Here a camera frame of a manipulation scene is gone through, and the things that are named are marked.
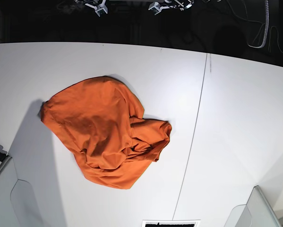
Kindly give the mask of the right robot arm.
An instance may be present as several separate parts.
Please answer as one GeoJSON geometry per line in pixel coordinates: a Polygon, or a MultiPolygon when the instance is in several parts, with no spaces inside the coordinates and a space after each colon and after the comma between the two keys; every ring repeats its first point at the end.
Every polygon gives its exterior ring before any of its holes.
{"type": "Polygon", "coordinates": [[[108,14],[106,0],[74,0],[78,5],[85,5],[93,8],[95,13],[100,17],[101,15],[108,14]]]}

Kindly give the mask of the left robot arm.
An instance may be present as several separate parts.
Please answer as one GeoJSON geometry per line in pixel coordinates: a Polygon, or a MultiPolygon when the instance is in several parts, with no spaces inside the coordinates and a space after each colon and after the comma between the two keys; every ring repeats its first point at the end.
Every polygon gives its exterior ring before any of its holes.
{"type": "Polygon", "coordinates": [[[149,5],[148,10],[157,15],[166,9],[176,9],[180,11],[185,11],[194,5],[193,0],[161,0],[152,2],[149,5]]]}

